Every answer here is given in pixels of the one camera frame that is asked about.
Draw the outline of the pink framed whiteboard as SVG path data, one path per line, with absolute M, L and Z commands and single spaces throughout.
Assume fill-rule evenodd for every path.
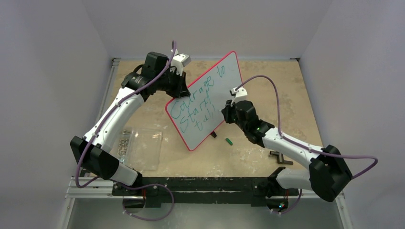
M 230 91 L 242 82 L 237 54 L 231 51 L 188 86 L 190 96 L 166 104 L 165 111 L 189 151 L 224 121 L 221 110 L 232 99 Z

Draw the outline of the green marker cap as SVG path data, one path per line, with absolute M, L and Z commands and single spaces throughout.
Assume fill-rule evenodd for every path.
M 226 138 L 225 140 L 229 145 L 231 145 L 231 146 L 233 145 L 233 142 L 229 138 Z

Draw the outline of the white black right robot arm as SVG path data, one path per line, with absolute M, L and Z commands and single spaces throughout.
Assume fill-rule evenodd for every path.
M 301 170 L 277 168 L 268 177 L 269 194 L 287 189 L 311 190 L 332 202 L 354 176 L 338 148 L 315 146 L 280 132 L 273 124 L 258 118 L 251 101 L 226 101 L 221 110 L 227 124 L 236 124 L 252 144 L 277 151 L 302 165 Z

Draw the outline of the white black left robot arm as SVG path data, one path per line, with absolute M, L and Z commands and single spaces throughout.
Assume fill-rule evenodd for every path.
M 189 97 L 184 67 L 191 62 L 189 55 L 173 51 L 171 56 L 149 52 L 143 64 L 125 76 L 113 101 L 98 122 L 84 134 L 74 136 L 70 147 L 78 168 L 84 168 L 104 180 L 124 185 L 130 195 L 142 190 L 142 174 L 120 163 L 110 154 L 116 138 L 130 117 L 157 91 L 172 98 Z

